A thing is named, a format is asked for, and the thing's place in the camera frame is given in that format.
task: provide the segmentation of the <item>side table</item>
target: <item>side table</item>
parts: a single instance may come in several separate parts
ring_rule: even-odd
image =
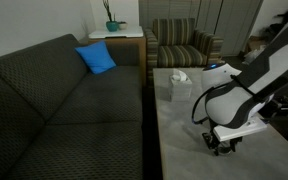
[[[126,30],[109,32],[108,30],[96,30],[89,35],[89,44],[104,40],[107,44],[137,44],[139,48],[140,71],[142,86],[146,86],[146,38],[141,26],[131,26]]]

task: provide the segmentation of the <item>armchair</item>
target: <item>armchair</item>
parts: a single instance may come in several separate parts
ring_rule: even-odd
[[[194,29],[195,19],[155,19],[145,29],[147,83],[153,85],[153,68],[206,66],[220,60],[223,39]]]

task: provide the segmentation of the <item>wall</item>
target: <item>wall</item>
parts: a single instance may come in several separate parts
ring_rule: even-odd
[[[106,9],[102,0],[90,0],[95,19],[96,29],[105,29],[108,21]],[[116,21],[126,21],[129,25],[139,25],[138,0],[109,0],[112,18]]]
[[[90,0],[0,0],[0,56],[68,33],[83,41],[94,28]]]
[[[261,31],[274,23],[280,23],[281,18],[274,18],[277,14],[284,14],[288,10],[288,0],[264,0],[251,31],[251,35],[259,36]]]

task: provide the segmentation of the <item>table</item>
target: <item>table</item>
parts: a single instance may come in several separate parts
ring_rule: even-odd
[[[168,77],[172,69],[153,69],[156,111],[165,180],[197,179],[288,179],[288,142],[268,125],[267,130],[243,137],[237,151],[215,156],[202,133],[209,124],[193,125],[191,112],[202,93],[201,68],[179,68],[193,82],[190,101],[171,102]],[[203,102],[197,107],[196,119],[205,117]]]
[[[105,40],[107,44],[137,44],[139,48],[140,71],[142,76],[142,86],[146,86],[146,38],[143,35],[142,27],[131,26],[126,30],[109,32],[105,30],[96,30],[89,35],[89,44],[100,40]]]

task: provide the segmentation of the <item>green plant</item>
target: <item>green plant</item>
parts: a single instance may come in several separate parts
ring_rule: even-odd
[[[111,14],[111,11],[110,11],[110,3],[108,2],[108,0],[103,0],[103,5],[104,5],[104,7],[106,9],[107,16],[110,19],[110,22],[112,22],[112,14]]]

